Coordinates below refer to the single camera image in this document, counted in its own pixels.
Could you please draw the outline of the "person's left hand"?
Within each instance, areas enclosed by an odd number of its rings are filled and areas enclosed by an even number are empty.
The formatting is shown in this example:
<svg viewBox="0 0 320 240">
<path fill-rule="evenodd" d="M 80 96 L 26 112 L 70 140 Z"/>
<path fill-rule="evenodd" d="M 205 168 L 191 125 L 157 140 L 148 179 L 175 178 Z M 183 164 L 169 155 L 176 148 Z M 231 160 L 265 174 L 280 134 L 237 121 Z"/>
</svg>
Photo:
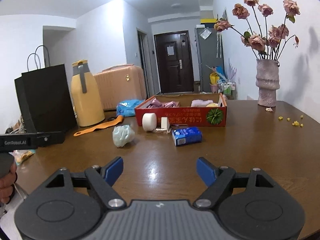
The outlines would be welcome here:
<svg viewBox="0 0 320 240">
<path fill-rule="evenodd" d="M 2 204 L 8 204 L 15 194 L 14 183 L 17 181 L 16 171 L 16 163 L 13 163 L 9 173 L 0 179 L 0 199 Z"/>
</svg>

